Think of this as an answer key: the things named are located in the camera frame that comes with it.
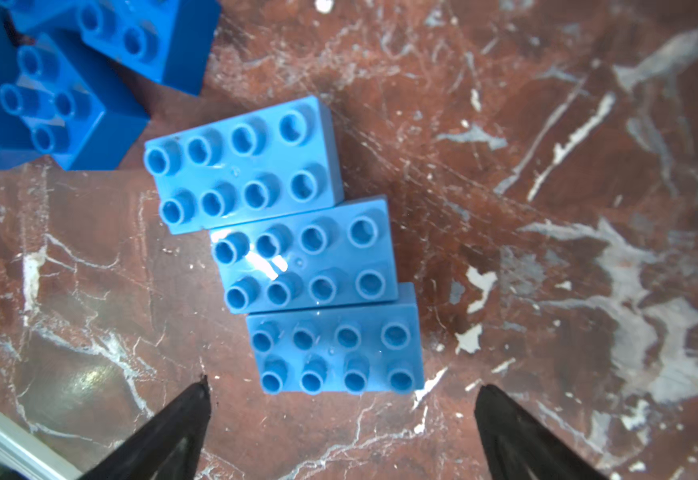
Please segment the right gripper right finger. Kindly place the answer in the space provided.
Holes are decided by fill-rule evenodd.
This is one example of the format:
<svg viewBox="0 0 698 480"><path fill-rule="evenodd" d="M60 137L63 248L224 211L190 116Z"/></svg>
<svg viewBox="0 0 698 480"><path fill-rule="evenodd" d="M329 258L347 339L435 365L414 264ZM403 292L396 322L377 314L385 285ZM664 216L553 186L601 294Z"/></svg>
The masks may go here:
<svg viewBox="0 0 698 480"><path fill-rule="evenodd" d="M493 479L602 479L499 387L483 385L474 416Z"/></svg>

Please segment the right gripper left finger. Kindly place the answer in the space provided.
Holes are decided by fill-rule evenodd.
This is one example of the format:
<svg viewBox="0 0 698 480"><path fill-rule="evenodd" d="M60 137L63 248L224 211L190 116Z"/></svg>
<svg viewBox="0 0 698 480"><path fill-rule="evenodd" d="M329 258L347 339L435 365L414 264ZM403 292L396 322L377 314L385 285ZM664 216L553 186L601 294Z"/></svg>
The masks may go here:
<svg viewBox="0 0 698 480"><path fill-rule="evenodd" d="M211 391L203 375L82 477L193 479L211 412Z"/></svg>

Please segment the light blue lego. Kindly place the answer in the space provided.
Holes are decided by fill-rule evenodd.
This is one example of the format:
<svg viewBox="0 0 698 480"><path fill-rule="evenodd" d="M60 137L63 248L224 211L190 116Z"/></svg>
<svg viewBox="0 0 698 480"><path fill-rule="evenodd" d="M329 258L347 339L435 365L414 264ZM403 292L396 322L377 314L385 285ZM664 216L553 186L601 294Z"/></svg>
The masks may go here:
<svg viewBox="0 0 698 480"><path fill-rule="evenodd" d="M391 302L251 314L246 318L265 393L393 392L424 386L414 285Z"/></svg>
<svg viewBox="0 0 698 480"><path fill-rule="evenodd" d="M341 203L330 109L307 96L152 139L144 165L174 235Z"/></svg>

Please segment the light blue lego plate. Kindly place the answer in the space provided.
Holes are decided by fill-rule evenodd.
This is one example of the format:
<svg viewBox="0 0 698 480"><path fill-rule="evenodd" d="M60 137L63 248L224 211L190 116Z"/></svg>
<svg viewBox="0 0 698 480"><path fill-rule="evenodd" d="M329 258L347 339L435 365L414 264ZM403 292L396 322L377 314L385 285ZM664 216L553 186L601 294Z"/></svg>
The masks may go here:
<svg viewBox="0 0 698 480"><path fill-rule="evenodd" d="M234 314L394 301L387 198L216 228L211 253Z"/></svg>

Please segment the light blue lego top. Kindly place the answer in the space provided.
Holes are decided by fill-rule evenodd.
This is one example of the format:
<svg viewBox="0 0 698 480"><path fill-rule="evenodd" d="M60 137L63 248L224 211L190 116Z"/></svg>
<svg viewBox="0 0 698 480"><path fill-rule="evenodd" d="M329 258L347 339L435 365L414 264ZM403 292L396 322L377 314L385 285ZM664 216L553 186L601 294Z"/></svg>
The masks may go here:
<svg viewBox="0 0 698 480"><path fill-rule="evenodd" d="M330 109L307 96L152 139L144 165L174 235L341 203Z"/></svg>

